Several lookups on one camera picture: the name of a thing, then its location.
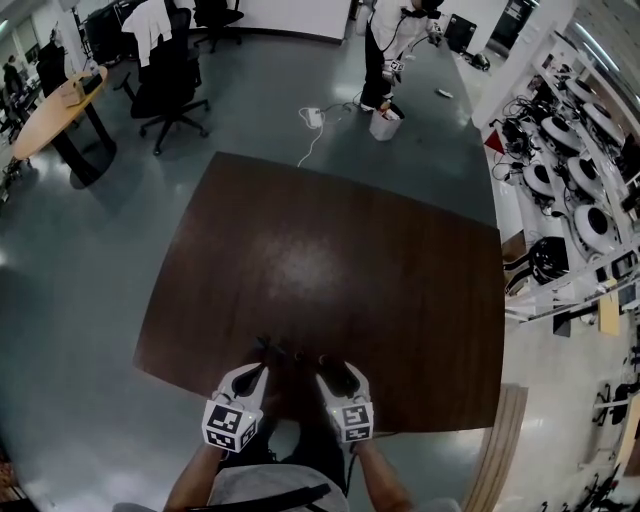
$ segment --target black and white marker cube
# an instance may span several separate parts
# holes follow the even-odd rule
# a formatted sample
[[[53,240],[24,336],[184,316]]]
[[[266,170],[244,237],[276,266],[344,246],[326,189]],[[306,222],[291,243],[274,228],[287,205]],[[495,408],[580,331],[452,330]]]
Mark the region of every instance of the black and white marker cube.
[[[327,407],[340,440],[352,443],[373,437],[373,404],[371,402]]]
[[[258,431],[262,411],[243,411],[213,400],[207,402],[202,419],[205,443],[239,453]]]

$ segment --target power strip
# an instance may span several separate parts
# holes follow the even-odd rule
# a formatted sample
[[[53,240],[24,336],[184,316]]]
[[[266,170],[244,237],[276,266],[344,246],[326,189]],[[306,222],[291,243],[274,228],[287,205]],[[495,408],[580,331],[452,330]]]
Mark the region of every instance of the power strip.
[[[307,109],[307,115],[309,116],[309,126],[311,128],[320,128],[324,124],[324,121],[322,120],[322,113],[319,108]]]

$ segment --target black pants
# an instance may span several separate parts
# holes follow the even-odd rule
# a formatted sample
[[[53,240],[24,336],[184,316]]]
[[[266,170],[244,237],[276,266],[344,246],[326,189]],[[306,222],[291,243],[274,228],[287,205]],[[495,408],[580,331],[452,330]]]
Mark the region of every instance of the black pants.
[[[364,53],[367,64],[367,75],[360,103],[368,107],[378,108],[382,105],[383,96],[391,92],[391,84],[382,78],[384,66],[384,54],[378,48],[371,32],[371,26],[367,24],[367,36],[364,42]]]
[[[276,464],[269,451],[269,438],[274,427],[263,420],[258,433],[240,453],[229,452],[227,460],[220,463],[218,472],[225,468]],[[300,439],[293,453],[281,460],[282,464],[307,466],[333,481],[343,493],[347,483],[344,475],[344,454],[334,432],[329,427],[300,426]]]

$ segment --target desk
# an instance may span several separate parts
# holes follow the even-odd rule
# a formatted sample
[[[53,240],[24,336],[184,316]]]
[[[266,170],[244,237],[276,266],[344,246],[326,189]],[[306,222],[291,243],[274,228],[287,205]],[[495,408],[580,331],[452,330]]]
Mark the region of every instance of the desk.
[[[379,431],[490,427],[504,338],[500,250],[497,229],[419,201],[218,153],[165,257],[134,362],[211,396],[226,372],[257,360],[255,337],[268,334],[309,360],[356,366]],[[301,389],[288,384],[278,387]],[[309,401],[303,394],[281,416],[302,419]]]
[[[87,113],[98,136],[102,140],[111,159],[116,153],[116,143],[111,140],[105,130],[91,101],[102,90],[107,80],[107,69],[100,67],[102,83],[91,91],[78,105],[65,107],[62,103],[60,91],[51,93],[33,112],[18,135],[13,146],[13,155],[18,160],[25,160],[34,155],[50,142],[56,148],[73,173],[78,177],[82,185],[88,186],[96,181],[104,170],[96,169],[75,148],[69,137],[64,133],[67,128],[83,111]],[[88,76],[88,72],[79,73],[74,79]]]

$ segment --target white bucket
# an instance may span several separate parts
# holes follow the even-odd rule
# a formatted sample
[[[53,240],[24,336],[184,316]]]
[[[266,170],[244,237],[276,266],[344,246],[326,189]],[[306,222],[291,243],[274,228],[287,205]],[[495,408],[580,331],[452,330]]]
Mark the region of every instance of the white bucket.
[[[393,103],[391,104],[391,110],[397,114],[400,119],[389,120],[384,117],[379,110],[375,110],[371,116],[369,131],[371,132],[371,135],[380,142],[391,140],[404,120],[402,110]]]

